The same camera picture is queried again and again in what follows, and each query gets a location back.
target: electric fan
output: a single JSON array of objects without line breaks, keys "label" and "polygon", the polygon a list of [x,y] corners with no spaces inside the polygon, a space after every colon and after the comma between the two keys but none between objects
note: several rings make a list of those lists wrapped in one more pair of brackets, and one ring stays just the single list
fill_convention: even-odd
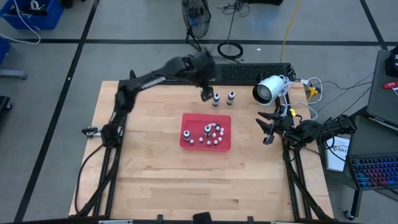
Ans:
[{"label": "electric fan", "polygon": [[[204,37],[209,30],[211,15],[207,0],[182,0],[182,15],[185,26],[187,27],[185,41],[194,48],[201,50],[196,39]],[[190,36],[196,45],[188,41]]]}]

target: black keyboard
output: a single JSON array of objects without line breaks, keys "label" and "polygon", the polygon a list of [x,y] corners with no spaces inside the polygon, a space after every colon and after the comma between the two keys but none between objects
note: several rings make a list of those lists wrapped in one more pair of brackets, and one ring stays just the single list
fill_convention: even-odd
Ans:
[{"label": "black keyboard", "polygon": [[355,166],[349,166],[349,169],[359,189],[384,189],[376,182],[392,189],[398,188],[398,153],[349,156],[348,159]]},{"label": "black keyboard", "polygon": [[289,63],[217,64],[217,69],[224,82],[258,83],[273,75],[294,78],[294,70]]}]

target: wooden table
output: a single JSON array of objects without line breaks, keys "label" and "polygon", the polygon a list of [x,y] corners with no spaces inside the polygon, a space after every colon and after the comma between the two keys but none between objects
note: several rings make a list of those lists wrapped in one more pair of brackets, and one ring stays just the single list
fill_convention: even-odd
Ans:
[{"label": "wooden table", "polygon": [[[117,87],[118,82],[102,83],[93,125],[108,122]],[[191,220],[193,214],[209,211],[213,220],[245,221],[247,216],[255,221],[294,220],[281,140],[275,136],[273,144],[263,145],[265,135],[255,118],[260,118],[257,112],[264,107],[254,101],[252,86],[213,88],[221,95],[216,108],[211,101],[202,102],[200,89],[194,86],[161,85],[139,94],[127,119],[111,218],[154,220],[163,214],[166,220]],[[230,91],[236,93],[232,106],[226,104]],[[302,84],[294,84],[289,96],[291,102],[307,101]],[[309,119],[308,108],[293,108]],[[179,145],[183,113],[229,115],[231,150],[183,150]],[[100,144],[101,138],[89,139],[84,158]],[[309,148],[318,150],[314,142]],[[103,153],[93,156],[82,173],[79,208],[97,188]],[[308,191],[332,217],[319,156],[302,150],[301,157]],[[300,216],[304,217],[298,190],[297,195]],[[75,213],[73,206],[70,213]]]}]

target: red object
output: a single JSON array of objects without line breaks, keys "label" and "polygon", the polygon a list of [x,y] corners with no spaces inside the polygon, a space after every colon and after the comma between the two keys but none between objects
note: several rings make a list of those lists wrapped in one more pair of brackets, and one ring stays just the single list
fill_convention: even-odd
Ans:
[{"label": "red object", "polygon": [[390,82],[390,83],[386,83],[383,85],[383,89],[391,89],[391,88],[395,88],[398,87],[398,82]]},{"label": "red object", "polygon": [[[220,136],[220,131],[216,131],[215,127],[211,127],[211,134],[205,137],[205,126],[210,123],[216,123],[224,128],[224,135]],[[184,140],[183,132],[188,130],[191,134],[191,139],[194,140],[193,144]],[[182,116],[180,146],[187,150],[201,150],[201,151],[220,151],[226,152],[231,149],[231,117],[227,115],[214,115],[214,114],[191,114],[185,113]],[[214,140],[218,141],[218,137],[223,140],[217,145],[214,145]]]}]

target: gray floor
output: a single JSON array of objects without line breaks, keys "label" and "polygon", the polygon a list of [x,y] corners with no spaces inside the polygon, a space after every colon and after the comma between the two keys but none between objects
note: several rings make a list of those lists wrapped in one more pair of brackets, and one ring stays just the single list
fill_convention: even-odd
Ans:
[{"label": "gray floor", "polygon": [[[212,13],[204,39],[223,40],[228,35],[230,16],[216,7],[232,0],[208,0]],[[395,0],[366,0],[385,41],[398,41]],[[93,0],[65,10],[55,30],[40,31],[45,39],[79,39]],[[231,39],[283,40],[295,1],[277,6],[253,5],[251,14],[237,18]],[[101,0],[88,39],[183,39],[180,0]],[[29,31],[13,30],[0,21],[1,33],[14,38],[33,38]],[[303,0],[288,40],[377,41],[359,1]],[[12,98],[14,108],[2,122],[0,134],[0,223],[13,221],[32,172],[44,135],[67,76],[77,44],[12,44],[3,69],[21,69],[29,78],[0,80],[0,95]],[[206,45],[216,55],[216,45]],[[243,45],[243,59],[278,62],[280,45]],[[298,78],[318,77],[350,86],[369,75],[379,46],[288,45],[284,61],[290,62]],[[78,168],[86,144],[80,129],[91,123],[103,80],[127,78],[130,69],[144,74],[163,65],[170,57],[192,53],[186,44],[85,44],[75,70],[47,157],[30,200],[24,220],[61,218],[68,215]],[[337,116],[368,89],[361,86],[328,105],[318,117],[322,122]],[[325,84],[325,98],[313,108],[319,110],[341,93]],[[364,106],[368,95],[347,114]],[[350,207],[353,191],[328,181],[336,218]],[[374,192],[363,195],[357,222],[398,223],[398,203]]]}]

